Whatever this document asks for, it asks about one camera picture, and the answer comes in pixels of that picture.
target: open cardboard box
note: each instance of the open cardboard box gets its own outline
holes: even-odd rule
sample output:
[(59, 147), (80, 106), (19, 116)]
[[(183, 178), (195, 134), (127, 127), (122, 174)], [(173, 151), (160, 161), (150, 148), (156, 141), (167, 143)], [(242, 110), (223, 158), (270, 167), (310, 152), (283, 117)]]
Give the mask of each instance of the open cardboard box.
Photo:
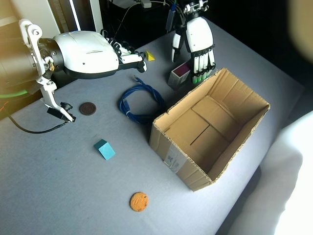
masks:
[(196, 191), (218, 180), (269, 109), (221, 69), (155, 119), (150, 146)]

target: table surface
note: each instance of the table surface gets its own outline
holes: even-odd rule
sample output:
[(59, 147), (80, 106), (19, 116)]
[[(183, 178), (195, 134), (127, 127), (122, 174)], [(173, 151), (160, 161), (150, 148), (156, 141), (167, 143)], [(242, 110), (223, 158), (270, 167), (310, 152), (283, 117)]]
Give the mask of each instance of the table surface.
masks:
[[(150, 127), (120, 113), (117, 102), (135, 85), (138, 75), (174, 104), (190, 87), (174, 92), (166, 84), (169, 71), (188, 60), (171, 63), (173, 33), (140, 48), (156, 58), (148, 70), (119, 71), (96, 80), (76, 80), (55, 93), (58, 102), (74, 106), (74, 123), (53, 132), (33, 135), (9, 119), (0, 122), (0, 234), (214, 234), (265, 156), (282, 124), (302, 93), (302, 86), (228, 33), (209, 23), (214, 35), (217, 68), (228, 68), (271, 104), (256, 131), (217, 183), (191, 191), (149, 147)], [(79, 105), (93, 102), (92, 116)], [(129, 98), (132, 112), (156, 106), (141, 91)], [(60, 120), (37, 101), (13, 117), (24, 128), (44, 130)], [(105, 161), (93, 148), (105, 139), (116, 155)], [(144, 212), (129, 207), (133, 193), (145, 192)]]

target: blue cable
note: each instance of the blue cable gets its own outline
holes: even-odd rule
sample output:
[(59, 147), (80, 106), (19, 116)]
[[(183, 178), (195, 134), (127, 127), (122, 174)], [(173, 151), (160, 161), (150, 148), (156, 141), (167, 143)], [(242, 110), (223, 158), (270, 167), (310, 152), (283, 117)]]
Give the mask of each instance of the blue cable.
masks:
[(128, 89), (127, 91), (124, 92), (124, 94), (122, 95), (120, 101), (119, 101), (119, 105), (118, 108), (119, 110), (125, 114), (130, 120), (138, 123), (138, 124), (147, 124), (149, 122), (152, 122), (154, 120), (154, 118), (156, 118), (155, 115), (146, 115), (146, 114), (132, 114), (131, 113), (131, 109), (128, 105), (127, 102), (127, 97), (135, 92), (135, 91), (148, 91), (152, 97), (154, 98), (154, 100), (159, 104), (160, 108), (164, 108), (164, 99), (162, 98), (162, 96), (160, 95), (160, 93), (153, 89), (152, 86), (145, 84), (140, 78), (135, 76), (135, 81), (139, 82), (140, 84)]

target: yellow pyramid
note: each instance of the yellow pyramid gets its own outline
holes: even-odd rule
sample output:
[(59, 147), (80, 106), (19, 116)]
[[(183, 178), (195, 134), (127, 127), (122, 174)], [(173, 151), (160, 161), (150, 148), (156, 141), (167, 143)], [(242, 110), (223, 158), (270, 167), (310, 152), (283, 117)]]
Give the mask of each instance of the yellow pyramid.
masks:
[(146, 57), (147, 57), (148, 61), (155, 60), (154, 56), (148, 51), (146, 51)]

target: blue cube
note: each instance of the blue cube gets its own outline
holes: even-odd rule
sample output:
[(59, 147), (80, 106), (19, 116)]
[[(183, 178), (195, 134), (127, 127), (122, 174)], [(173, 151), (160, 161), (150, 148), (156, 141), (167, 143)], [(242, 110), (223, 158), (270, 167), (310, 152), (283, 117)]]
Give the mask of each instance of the blue cube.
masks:
[(111, 145), (103, 139), (96, 143), (94, 147), (102, 154), (105, 160), (108, 160), (115, 155)]

